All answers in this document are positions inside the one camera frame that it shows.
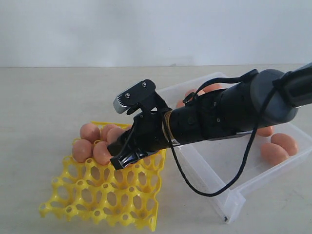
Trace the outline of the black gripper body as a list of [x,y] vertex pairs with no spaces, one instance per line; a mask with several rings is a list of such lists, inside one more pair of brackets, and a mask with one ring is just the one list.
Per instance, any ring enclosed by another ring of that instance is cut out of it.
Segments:
[[132,128],[127,132],[127,152],[131,156],[150,156],[173,147],[167,121],[172,111],[171,108],[161,108],[136,115]]

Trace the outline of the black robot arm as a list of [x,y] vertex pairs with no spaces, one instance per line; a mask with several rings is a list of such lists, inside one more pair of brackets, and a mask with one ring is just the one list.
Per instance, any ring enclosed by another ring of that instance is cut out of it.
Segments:
[[290,122],[298,108],[312,102],[312,66],[283,73],[275,69],[251,70],[237,78],[214,78],[202,84],[227,83],[226,89],[198,92],[185,105],[171,109],[145,79],[114,100],[118,113],[134,114],[130,130],[108,145],[117,170],[159,150],[204,140],[247,135],[255,125],[274,126]]

